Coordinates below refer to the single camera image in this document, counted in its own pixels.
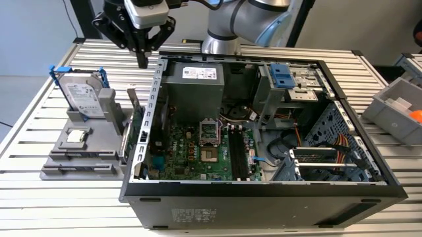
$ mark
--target metal workbench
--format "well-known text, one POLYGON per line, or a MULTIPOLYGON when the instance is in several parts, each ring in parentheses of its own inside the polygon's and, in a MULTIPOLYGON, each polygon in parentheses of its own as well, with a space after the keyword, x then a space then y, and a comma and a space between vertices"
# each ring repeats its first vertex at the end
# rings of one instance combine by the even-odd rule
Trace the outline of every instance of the metal workbench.
MULTIPOLYGON (((199 52, 198 44, 167 44, 166 51, 199 52)), ((371 96, 386 85, 362 56, 351 51, 298 48, 262 49, 243 46, 246 56, 318 59, 329 68, 349 96, 358 114, 371 102, 371 96)), ((116 100, 131 106, 126 88, 136 87, 146 103, 158 53, 150 58, 150 68, 138 68, 135 57, 110 41, 87 40, 74 44, 60 65, 95 70, 104 66, 116 100)), ((142 228, 127 204, 118 201, 122 181, 42 181, 39 172, 63 129, 67 115, 63 94, 47 80, 14 129, 0 146, 0 235, 32 236, 422 236, 422 147, 405 147, 374 124, 365 127, 405 186, 409 199, 370 216, 345 230, 170 230, 142 228)))

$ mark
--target orange object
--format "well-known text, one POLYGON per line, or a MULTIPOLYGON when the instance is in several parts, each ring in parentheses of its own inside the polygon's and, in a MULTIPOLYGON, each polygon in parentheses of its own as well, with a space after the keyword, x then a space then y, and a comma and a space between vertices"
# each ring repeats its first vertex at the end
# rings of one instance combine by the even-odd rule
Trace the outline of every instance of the orange object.
POLYGON ((413 117, 418 122, 422 122, 422 110, 413 111, 409 116, 413 117))

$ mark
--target green circuit board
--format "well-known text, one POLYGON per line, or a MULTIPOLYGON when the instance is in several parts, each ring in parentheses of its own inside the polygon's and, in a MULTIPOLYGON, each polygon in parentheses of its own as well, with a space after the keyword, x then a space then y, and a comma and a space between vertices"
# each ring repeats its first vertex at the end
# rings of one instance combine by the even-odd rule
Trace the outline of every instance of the green circuit board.
MULTIPOLYGON (((227 133, 227 129, 222 129, 221 134, 217 135, 221 136, 221 145, 218 147, 201 147, 199 127, 179 126, 175 124, 170 131, 164 169, 159 172, 159 179, 233 181, 227 133), (217 151, 217 162, 202 161, 202 152, 209 152, 209 150, 217 151)), ((250 151, 247 148, 255 149, 251 130, 243 132, 243 138, 245 141, 249 141, 247 147, 245 147, 245 159, 249 159, 250 151)), ((250 175, 250 180, 259 181, 259 164, 249 164, 249 169, 254 170, 254 173, 250 175)))

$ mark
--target motherboard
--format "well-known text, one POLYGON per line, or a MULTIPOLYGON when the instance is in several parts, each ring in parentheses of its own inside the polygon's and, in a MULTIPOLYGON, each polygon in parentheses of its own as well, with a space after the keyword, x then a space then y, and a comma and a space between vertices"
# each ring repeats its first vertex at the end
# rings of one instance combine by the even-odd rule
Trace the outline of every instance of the motherboard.
POLYGON ((172 124, 164 156, 152 157, 152 179, 261 181, 254 163, 255 142, 250 129, 203 121, 199 125, 172 124))

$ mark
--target label sticker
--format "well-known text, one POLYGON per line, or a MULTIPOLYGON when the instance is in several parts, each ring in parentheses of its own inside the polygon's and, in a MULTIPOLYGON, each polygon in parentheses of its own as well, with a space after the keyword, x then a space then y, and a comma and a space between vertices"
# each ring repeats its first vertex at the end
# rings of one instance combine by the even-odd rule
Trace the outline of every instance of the label sticker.
POLYGON ((68 92, 82 114, 88 117, 103 116, 103 110, 94 88, 87 84, 68 83, 68 92))
POLYGON ((253 111, 253 112, 251 112, 251 115, 250 115, 250 120, 255 121, 257 115, 258 115, 258 114, 253 111))
POLYGON ((250 164, 254 164, 255 150, 250 149, 250 153, 247 155, 250 164))
POLYGON ((217 80, 217 68, 183 68, 183 78, 217 80))
POLYGON ((190 209, 174 208, 171 209, 172 220, 175 222, 214 222, 217 216, 217 209, 190 209))

